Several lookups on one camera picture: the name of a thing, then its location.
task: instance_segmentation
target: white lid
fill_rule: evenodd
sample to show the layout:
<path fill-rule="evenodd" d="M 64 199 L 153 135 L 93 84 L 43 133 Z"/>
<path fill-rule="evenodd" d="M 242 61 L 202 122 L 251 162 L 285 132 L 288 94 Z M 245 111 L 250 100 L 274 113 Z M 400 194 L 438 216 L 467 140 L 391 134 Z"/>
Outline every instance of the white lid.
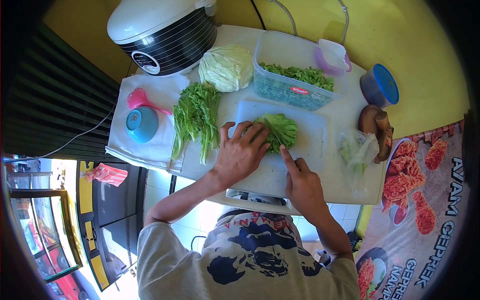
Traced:
<path fill-rule="evenodd" d="M 116 44 L 128 44 L 167 27 L 216 0 L 123 0 L 108 19 L 107 32 Z"/>

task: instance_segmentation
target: container label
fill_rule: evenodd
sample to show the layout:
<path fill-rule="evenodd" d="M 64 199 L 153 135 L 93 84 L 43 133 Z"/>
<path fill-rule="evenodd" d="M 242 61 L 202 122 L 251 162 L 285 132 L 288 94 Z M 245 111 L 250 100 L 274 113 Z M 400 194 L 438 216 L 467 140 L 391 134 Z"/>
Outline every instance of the container label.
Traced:
<path fill-rule="evenodd" d="M 322 96 L 322 95 L 319 95 L 319 94 L 313 93 L 313 94 L 312 94 L 312 98 L 317 98 L 317 99 L 325 99 L 325 96 Z"/>
<path fill-rule="evenodd" d="M 299 93 L 299 94 L 303 94 L 303 95 L 307 95 L 308 94 L 308 91 L 307 90 L 304 90 L 302 88 L 299 88 L 299 87 L 296 87 L 296 86 L 292 86 L 290 88 L 292 91 L 294 91 L 295 93 Z"/>

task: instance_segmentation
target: gray t-shirt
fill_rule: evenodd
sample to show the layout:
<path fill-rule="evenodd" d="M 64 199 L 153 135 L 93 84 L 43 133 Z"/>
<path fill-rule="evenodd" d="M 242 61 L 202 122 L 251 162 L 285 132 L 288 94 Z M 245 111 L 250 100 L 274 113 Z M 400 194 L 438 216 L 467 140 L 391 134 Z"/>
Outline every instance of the gray t-shirt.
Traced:
<path fill-rule="evenodd" d="M 146 299 L 360 299 L 345 258 L 322 267 L 303 249 L 290 216 L 251 212 L 217 223 L 202 253 L 188 251 L 168 223 L 138 238 L 138 294 Z"/>

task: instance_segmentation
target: person's left hand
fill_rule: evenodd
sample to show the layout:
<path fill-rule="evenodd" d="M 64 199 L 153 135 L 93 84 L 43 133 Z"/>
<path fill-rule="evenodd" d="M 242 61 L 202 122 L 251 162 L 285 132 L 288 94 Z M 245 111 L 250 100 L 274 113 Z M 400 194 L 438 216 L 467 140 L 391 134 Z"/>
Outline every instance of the person's left hand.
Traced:
<path fill-rule="evenodd" d="M 220 128 L 220 150 L 210 170 L 222 191 L 252 174 L 270 147 L 269 143 L 263 144 L 269 133 L 263 123 L 242 122 L 229 138 L 228 129 L 234 125 L 235 122 L 227 122 Z"/>

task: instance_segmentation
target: kitchen knife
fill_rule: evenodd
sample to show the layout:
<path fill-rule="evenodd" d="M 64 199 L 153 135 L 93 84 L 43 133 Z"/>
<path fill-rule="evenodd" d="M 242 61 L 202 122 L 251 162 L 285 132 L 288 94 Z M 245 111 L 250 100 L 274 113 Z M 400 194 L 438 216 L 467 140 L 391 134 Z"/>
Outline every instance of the kitchen knife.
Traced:
<path fill-rule="evenodd" d="M 275 133 L 275 130 L 273 130 L 272 125 L 270 124 L 270 122 L 265 117 L 264 117 L 264 124 L 274 134 L 276 139 L 280 142 L 280 145 L 282 145 L 282 144 L 285 145 L 285 143 L 283 143 L 283 141 L 278 137 L 277 133 Z"/>

